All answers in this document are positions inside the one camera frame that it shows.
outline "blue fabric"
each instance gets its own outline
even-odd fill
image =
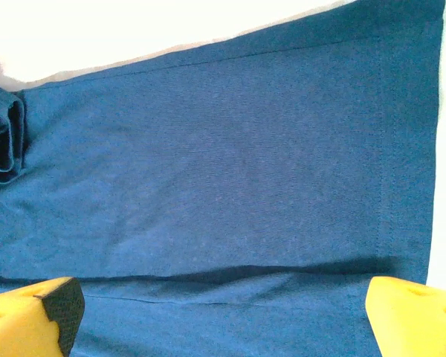
[[[0,89],[0,291],[80,278],[84,356],[379,356],[424,283],[442,0],[360,0]]]

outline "stitched seam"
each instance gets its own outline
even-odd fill
[[[436,20],[428,20],[428,21],[416,23],[414,25],[428,24],[428,23],[431,23],[433,21],[437,21],[437,19]],[[403,31],[404,31],[404,29],[401,29],[401,30],[395,31],[394,33],[399,33],[399,32],[403,32]],[[284,50],[259,52],[257,54],[246,54],[244,56],[227,57],[227,58],[223,58],[223,59],[215,59],[213,61],[194,62],[194,63],[188,63],[188,64],[184,64],[184,65],[169,65],[169,66],[163,67],[163,68],[155,68],[155,69],[149,69],[149,70],[143,70],[143,71],[135,71],[135,72],[129,72],[129,73],[115,74],[115,75],[112,75],[112,76],[105,76],[105,77],[98,77],[98,78],[89,78],[89,79],[82,79],[82,80],[73,80],[73,78],[70,78],[69,80],[73,80],[72,83],[56,84],[55,86],[46,86],[46,85],[50,85],[51,83],[53,83],[53,82],[49,82],[49,83],[43,84],[43,86],[46,86],[46,87],[39,86],[39,87],[36,87],[36,88],[25,89],[24,91],[25,92],[44,91],[44,90],[47,90],[47,89],[56,89],[56,88],[61,88],[61,87],[66,87],[66,86],[72,86],[72,85],[78,84],[78,83],[91,82],[91,81],[95,81],[95,80],[107,80],[107,79],[116,78],[116,77],[125,77],[125,76],[133,76],[133,75],[136,75],[136,74],[146,74],[146,73],[152,73],[152,72],[157,72],[157,71],[165,71],[167,69],[174,69],[174,68],[181,68],[181,67],[190,67],[190,66],[193,66],[193,65],[207,65],[207,64],[210,64],[210,63],[218,63],[218,62],[224,62],[224,61],[228,61],[228,60],[238,60],[238,59],[246,58],[246,57],[255,57],[255,56],[262,55],[262,54],[276,54],[276,53],[288,52],[288,51],[298,51],[298,50],[303,50],[303,49],[307,49],[307,48],[319,48],[319,47],[325,47],[325,46],[330,46],[330,45],[336,45],[336,44],[339,44],[339,43],[356,42],[356,41],[362,41],[362,40],[365,40],[365,39],[379,38],[380,36],[381,35],[354,37],[354,38],[345,39],[345,40],[342,40],[342,41],[328,42],[328,43],[323,43],[323,44],[313,45],[313,46],[286,48]],[[191,48],[191,49],[183,50],[183,51],[180,51],[180,52],[191,51],[192,49],[196,49],[196,48]],[[153,59],[156,59],[156,58],[159,58],[159,57],[160,56],[149,58],[149,59],[144,59],[142,61],[137,61],[137,62],[129,63],[129,64],[126,64],[126,65],[132,65],[132,64],[139,63],[139,62],[150,61],[150,60],[153,60]],[[113,68],[124,67],[126,65],[112,67],[112,68],[107,68],[105,70],[102,70],[102,72],[112,70]],[[83,74],[83,76],[90,75],[90,74],[93,74],[93,73],[94,74],[98,74],[99,72],[100,71],[92,72],[92,73],[89,73],[89,74]]]
[[[275,306],[275,305],[260,305],[257,303],[228,303],[228,302],[215,302],[215,303],[176,303],[174,301],[150,301],[143,299],[134,299],[130,297],[115,297],[115,296],[100,296],[100,295],[89,295],[83,294],[88,298],[98,298],[98,299],[110,299],[110,300],[124,300],[124,301],[135,301],[139,303],[156,303],[156,304],[170,304],[170,305],[178,305],[178,306],[209,306],[209,305],[221,305],[221,306],[246,306],[246,307],[264,307],[267,309],[290,309],[290,310],[303,310],[307,311],[313,308],[310,307],[284,307],[284,306]]]
[[[381,250],[381,235],[384,234],[392,241],[392,222],[393,222],[393,212],[392,212],[392,199],[390,191],[392,189],[392,183],[395,181],[395,177],[390,165],[390,153],[391,150],[388,149],[391,146],[389,138],[393,138],[393,122],[392,118],[388,118],[384,108],[387,106],[387,97],[385,95],[385,89],[382,86],[381,79],[384,77],[384,68],[381,60],[381,46],[383,45],[383,40],[380,38],[378,42],[378,80],[380,83],[380,100],[379,105],[379,118],[381,121],[381,152],[380,152],[380,168],[381,168],[381,181],[380,181],[380,200],[381,200],[381,216],[380,216],[380,230],[378,235],[377,244],[377,255],[379,256]]]
[[[380,5],[378,6],[378,15],[380,14]],[[382,235],[382,231],[384,229],[382,219],[385,217],[386,212],[384,212],[384,170],[385,170],[385,163],[384,163],[384,150],[385,150],[385,128],[384,128],[384,115],[383,115],[383,106],[384,106],[384,100],[383,100],[383,88],[381,84],[381,78],[382,78],[382,70],[381,70],[381,46],[382,46],[382,37],[378,37],[377,46],[375,48],[376,50],[376,56],[377,56],[377,75],[378,75],[378,96],[380,97],[380,100],[375,101],[375,105],[377,106],[377,114],[378,114],[378,122],[380,125],[380,136],[379,136],[379,150],[380,150],[380,156],[378,159],[378,169],[379,171],[379,196],[378,196],[378,236],[377,240],[375,242],[375,254],[376,254],[376,268],[377,271],[380,271],[379,267],[379,257],[380,257],[380,238]]]

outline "dark fabric fold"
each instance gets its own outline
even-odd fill
[[[23,145],[23,102],[0,88],[0,184],[6,184],[20,175]]]

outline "fabric fold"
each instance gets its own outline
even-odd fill
[[[24,126],[23,102],[0,88],[0,184],[6,184],[20,175]]]

